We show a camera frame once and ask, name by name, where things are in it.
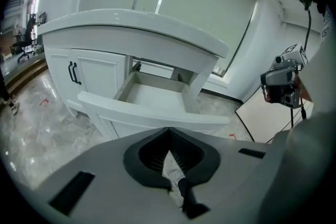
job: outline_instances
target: black cable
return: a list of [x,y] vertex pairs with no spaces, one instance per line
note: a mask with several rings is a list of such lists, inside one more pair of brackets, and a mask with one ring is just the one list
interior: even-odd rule
[[289,124],[289,123],[287,123],[286,126],[283,127],[280,131],[282,132],[282,131],[287,127],[288,124]]
[[308,22],[308,31],[307,31],[307,34],[306,34],[306,41],[304,42],[305,43],[305,47],[303,48],[303,50],[305,52],[306,52],[306,48],[307,48],[307,42],[308,42],[308,37],[309,37],[309,32],[310,32],[310,26],[311,26],[310,10],[307,9],[307,11],[308,11],[309,22]]
[[294,127],[293,109],[290,109],[290,123],[293,128]]
[[[307,42],[308,42],[308,37],[309,37],[309,32],[310,32],[310,27],[311,27],[311,16],[310,16],[310,10],[307,9],[308,11],[308,18],[309,18],[309,22],[308,22],[308,30],[307,30],[307,34],[306,34],[306,41],[304,42],[305,43],[305,47],[303,48],[303,50],[305,51],[306,53],[306,48],[307,48]],[[303,101],[302,101],[302,98],[301,99],[301,116],[302,116],[302,120],[305,120],[307,118],[307,113],[306,113],[306,110],[304,109],[304,106],[303,106]]]

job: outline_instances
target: cabinet door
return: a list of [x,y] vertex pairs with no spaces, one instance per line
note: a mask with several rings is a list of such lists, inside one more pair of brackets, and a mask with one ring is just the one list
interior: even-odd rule
[[82,89],[113,99],[126,77],[126,56],[79,49],[73,49],[72,54],[78,66],[76,75]]
[[74,109],[82,108],[77,99],[80,86],[71,80],[72,68],[70,62],[74,62],[71,57],[71,49],[46,49],[46,57],[51,77],[66,105]]

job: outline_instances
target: camera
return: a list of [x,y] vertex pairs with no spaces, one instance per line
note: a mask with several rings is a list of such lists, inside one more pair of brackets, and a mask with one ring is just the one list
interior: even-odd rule
[[280,103],[292,109],[301,107],[300,90],[295,85],[295,75],[307,62],[306,54],[298,44],[276,56],[270,70],[260,75],[264,99],[266,100],[266,88],[270,103]]

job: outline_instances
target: drawer front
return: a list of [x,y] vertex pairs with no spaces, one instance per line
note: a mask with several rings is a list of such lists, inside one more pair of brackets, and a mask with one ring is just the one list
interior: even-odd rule
[[202,133],[215,133],[229,122],[223,116],[153,109],[88,92],[78,94],[78,99],[96,127],[109,138],[125,137],[160,127],[182,127]]

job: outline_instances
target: chair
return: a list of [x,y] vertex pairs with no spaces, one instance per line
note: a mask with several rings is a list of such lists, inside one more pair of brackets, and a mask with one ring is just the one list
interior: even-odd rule
[[32,50],[30,52],[26,52],[25,48],[31,46],[33,48],[33,45],[36,44],[36,39],[32,39],[31,34],[32,34],[32,30],[34,28],[35,25],[35,18],[31,17],[28,21],[27,24],[27,29],[24,35],[17,35],[16,39],[17,42],[19,43],[19,45],[22,47],[23,50],[23,54],[17,59],[17,62],[19,63],[22,57],[27,57],[27,59],[29,59],[29,54],[33,54],[35,55],[35,52]]

